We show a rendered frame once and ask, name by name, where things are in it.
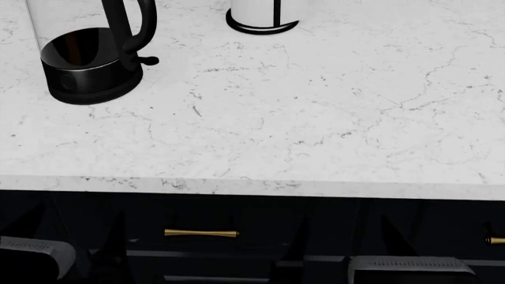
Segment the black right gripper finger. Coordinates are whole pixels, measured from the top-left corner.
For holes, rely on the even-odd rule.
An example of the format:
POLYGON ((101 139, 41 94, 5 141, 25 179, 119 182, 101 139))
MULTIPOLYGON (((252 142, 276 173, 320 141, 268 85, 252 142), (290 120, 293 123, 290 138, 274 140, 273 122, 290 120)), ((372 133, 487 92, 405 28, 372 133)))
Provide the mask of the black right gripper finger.
POLYGON ((419 256, 413 246, 404 238, 386 215, 381 215, 380 226, 383 243, 386 245, 389 255, 419 256))
POLYGON ((267 284, 303 283, 303 263, 308 235, 309 221, 308 217, 304 217, 285 255, 280 260, 272 262, 267 284))

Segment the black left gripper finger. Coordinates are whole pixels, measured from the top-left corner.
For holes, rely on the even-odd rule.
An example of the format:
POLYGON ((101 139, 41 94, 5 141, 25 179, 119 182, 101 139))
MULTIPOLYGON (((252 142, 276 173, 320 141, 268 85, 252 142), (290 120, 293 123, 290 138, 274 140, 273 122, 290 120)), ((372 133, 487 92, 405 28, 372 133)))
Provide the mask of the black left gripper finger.
POLYGON ((0 229, 0 236, 34 238, 40 227, 45 211, 46 205, 40 202, 34 208, 28 210, 0 229))
POLYGON ((125 214, 116 215, 103 246, 92 255, 89 284, 133 284, 125 248, 125 214))

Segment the black kettle power base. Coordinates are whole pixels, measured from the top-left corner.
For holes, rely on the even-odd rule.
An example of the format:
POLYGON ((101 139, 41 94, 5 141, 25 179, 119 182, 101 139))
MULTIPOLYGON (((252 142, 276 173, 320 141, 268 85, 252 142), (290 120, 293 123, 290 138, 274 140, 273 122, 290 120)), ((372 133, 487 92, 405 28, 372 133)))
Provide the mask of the black kettle power base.
POLYGON ((68 92, 60 92, 51 87, 48 88, 49 93, 54 99, 62 103, 68 103, 78 106, 90 106, 97 103, 106 103, 114 99, 118 99, 131 92, 143 79, 143 70, 138 70, 134 73, 133 78, 121 84, 119 87, 110 89, 106 92, 98 92, 90 95, 77 95, 68 92))

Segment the dark navy cabinet drawer front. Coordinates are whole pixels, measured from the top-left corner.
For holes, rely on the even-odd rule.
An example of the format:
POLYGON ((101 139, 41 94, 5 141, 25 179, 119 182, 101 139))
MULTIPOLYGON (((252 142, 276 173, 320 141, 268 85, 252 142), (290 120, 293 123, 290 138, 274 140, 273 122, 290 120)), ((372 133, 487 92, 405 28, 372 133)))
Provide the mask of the dark navy cabinet drawer front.
POLYGON ((306 254, 342 256, 352 251, 357 212, 350 198, 60 192, 51 199, 70 237, 87 249, 103 243, 122 211, 129 250, 277 255, 308 217, 306 254), (165 229, 240 235, 164 236, 165 229))

